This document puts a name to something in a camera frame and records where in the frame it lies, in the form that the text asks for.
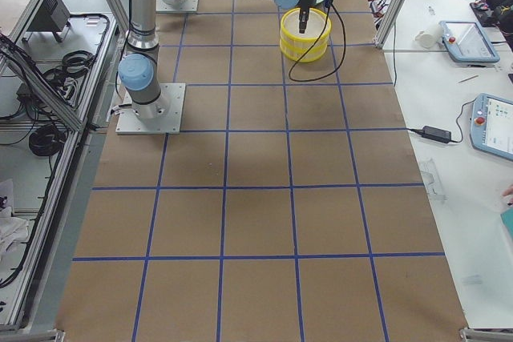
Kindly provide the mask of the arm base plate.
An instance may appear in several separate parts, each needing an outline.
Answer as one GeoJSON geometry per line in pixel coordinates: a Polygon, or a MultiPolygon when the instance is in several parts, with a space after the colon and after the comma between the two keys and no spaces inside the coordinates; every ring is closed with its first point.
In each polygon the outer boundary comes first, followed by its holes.
{"type": "Polygon", "coordinates": [[[158,14],[196,13],[199,0],[156,0],[158,14]]]}
{"type": "Polygon", "coordinates": [[[148,105],[134,104],[126,93],[127,108],[119,110],[116,133],[120,135],[179,134],[184,107],[186,85],[161,83],[160,97],[148,105]]]}

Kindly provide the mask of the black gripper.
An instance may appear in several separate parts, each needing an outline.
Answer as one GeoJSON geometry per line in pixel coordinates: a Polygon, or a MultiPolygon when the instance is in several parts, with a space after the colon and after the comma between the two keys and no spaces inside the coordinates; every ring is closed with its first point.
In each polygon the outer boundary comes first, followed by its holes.
{"type": "MultiPolygon", "coordinates": [[[[333,0],[314,0],[315,6],[332,6],[333,0]]],[[[309,8],[301,7],[298,12],[298,32],[304,34],[306,32],[309,20],[309,8]]]]}

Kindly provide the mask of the person hand at edge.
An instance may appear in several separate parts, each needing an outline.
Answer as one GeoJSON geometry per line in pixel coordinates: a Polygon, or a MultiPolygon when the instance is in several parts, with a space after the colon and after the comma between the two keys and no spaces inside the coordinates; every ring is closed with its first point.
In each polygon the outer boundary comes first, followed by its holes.
{"type": "Polygon", "coordinates": [[[503,202],[508,205],[513,205],[513,184],[507,187],[501,194],[503,202]]]}

